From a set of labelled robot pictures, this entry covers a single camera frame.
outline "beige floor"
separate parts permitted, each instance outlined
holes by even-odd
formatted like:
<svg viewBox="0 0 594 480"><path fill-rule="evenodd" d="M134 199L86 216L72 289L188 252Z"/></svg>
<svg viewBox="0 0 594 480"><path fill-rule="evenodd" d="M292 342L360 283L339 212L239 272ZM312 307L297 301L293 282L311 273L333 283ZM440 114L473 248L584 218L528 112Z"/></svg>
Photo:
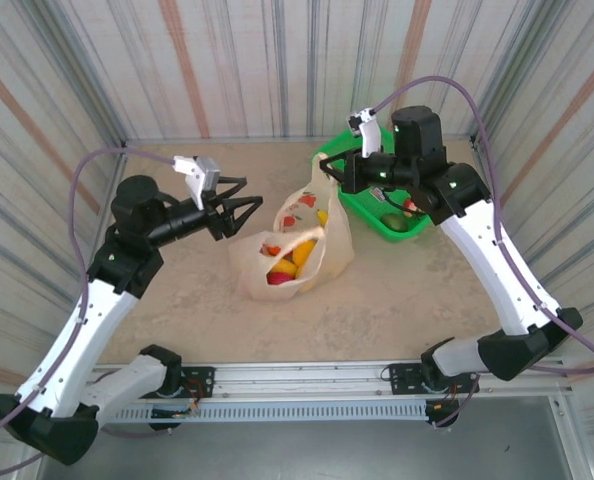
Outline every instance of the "beige floor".
<svg viewBox="0 0 594 480"><path fill-rule="evenodd" d="M309 181L315 143L197 144L147 148L161 155L209 155L228 176L247 176L247 195L264 205L240 235L270 230L286 196ZM465 141L446 144L449 160L471 162ZM126 175L154 176L186 198L183 176L131 158ZM498 326L492 304L452 242L428 227L391 244L349 212L356 253L329 284L286 303L233 295L227 246L206 232L162 250L165 265L118 328L102 363L127 363L146 345L170 348L186 362L323 361L414 358L446 337Z"/></svg>

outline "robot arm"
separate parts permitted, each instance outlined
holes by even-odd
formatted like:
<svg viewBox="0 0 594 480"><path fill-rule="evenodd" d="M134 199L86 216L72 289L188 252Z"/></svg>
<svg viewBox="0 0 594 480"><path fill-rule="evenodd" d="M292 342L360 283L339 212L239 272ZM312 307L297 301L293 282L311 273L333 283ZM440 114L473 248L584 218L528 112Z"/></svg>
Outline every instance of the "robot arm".
<svg viewBox="0 0 594 480"><path fill-rule="evenodd" d="M501 240L521 275L540 292L535 305L503 257L493 233L493 204L488 188L474 168L446 159L441 123L424 106L395 111L392 123L395 153L384 153L374 112L349 118L351 131L362 136L362 149L343 152L320 162L345 193L370 187L405 189L412 201L459 247L495 306L501 329L491 335L448 339L422 355L430 385L466 372L490 371L511 380L552 352L567 336L544 314L548 308L574 329L582 324L574 308L560 308L532 274L502 226ZM344 170L331 163L344 159Z"/></svg>
<svg viewBox="0 0 594 480"><path fill-rule="evenodd" d="M146 176L122 181L111 204L115 223L88 270L89 305L79 316L81 297L50 351L14 395L0 395L0 420L26 400L64 351L73 330L76 341L39 394L11 420L7 430L38 450L70 465L86 453L97 431L120 409L143 395L174 393L180 387L181 357L152 345L127 367L86 386L105 345L163 266L159 248L207 228L215 240L235 235L262 204L261 197L230 198L245 179L220 177L207 157L175 157L186 175L190 198L178 201ZM217 193L218 184L231 184ZM235 211L247 207L239 216Z"/></svg>

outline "green plastic tray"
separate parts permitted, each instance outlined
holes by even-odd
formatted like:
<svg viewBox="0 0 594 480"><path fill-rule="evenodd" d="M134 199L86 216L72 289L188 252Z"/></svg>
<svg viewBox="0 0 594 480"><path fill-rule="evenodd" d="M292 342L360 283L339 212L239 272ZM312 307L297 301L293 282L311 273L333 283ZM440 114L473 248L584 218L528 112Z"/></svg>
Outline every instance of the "green plastic tray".
<svg viewBox="0 0 594 480"><path fill-rule="evenodd" d="M392 134L381 129L381 142L384 147L384 151L388 153L394 152L393 136ZM317 153L322 152L332 157L345 150L361 148L361 137L355 138L349 130L333 138L330 142L323 145ZM340 159L333 163L333 166L337 168L344 168L344 160ZM341 187L339 188L339 198L341 202L348 206L348 208L354 210L357 215L363 218L368 225L377 230L379 234L389 242L400 242L406 238L414 237L419 234L424 228L430 224L430 217L428 215L415 215L412 218L406 217L408 222L407 232L395 232L384 225L379 219L385 213L400 213L401 210L397 210L395 207L389 205L386 202L380 202L377 200L372 192L372 188L364 190L356 195L348 193L342 193ZM395 190L388 194L391 200L402 205L407 197L410 197L408 192L405 190Z"/></svg>

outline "striped wall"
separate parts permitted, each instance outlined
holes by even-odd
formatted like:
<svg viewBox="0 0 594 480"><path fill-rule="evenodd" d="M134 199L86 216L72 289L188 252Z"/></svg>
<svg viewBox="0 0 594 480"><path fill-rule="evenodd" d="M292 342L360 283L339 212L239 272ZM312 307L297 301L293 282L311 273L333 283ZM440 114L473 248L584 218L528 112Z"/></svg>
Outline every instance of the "striped wall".
<svg viewBox="0 0 594 480"><path fill-rule="evenodd" d="M70 178L80 157L105 144L29 8L0 2L0 392L26 378L70 313L77 292ZM78 188L76 233L85 251L113 171L114 160L101 159ZM20 455L11 452L0 451L2 466Z"/></svg>
<svg viewBox="0 0 594 480"><path fill-rule="evenodd" d="M492 144L510 233L594 341L594 0L553 3L505 109L490 117ZM594 363L575 342L562 350L571 366ZM573 384L594 445L594 375Z"/></svg>
<svg viewBox="0 0 594 480"><path fill-rule="evenodd" d="M353 109L428 74L482 100L540 3L48 2L131 140L336 135ZM445 86L400 101L440 112L447 134L470 133L463 100Z"/></svg>

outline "green fruit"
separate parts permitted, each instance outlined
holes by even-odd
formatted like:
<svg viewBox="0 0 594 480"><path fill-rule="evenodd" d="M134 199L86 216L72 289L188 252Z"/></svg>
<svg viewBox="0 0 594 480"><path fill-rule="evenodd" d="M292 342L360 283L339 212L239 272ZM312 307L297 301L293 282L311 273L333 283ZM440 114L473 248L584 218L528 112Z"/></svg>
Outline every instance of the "green fruit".
<svg viewBox="0 0 594 480"><path fill-rule="evenodd" d="M406 217L400 213L386 213L379 219L381 223L386 225L393 232L407 232L408 222Z"/></svg>

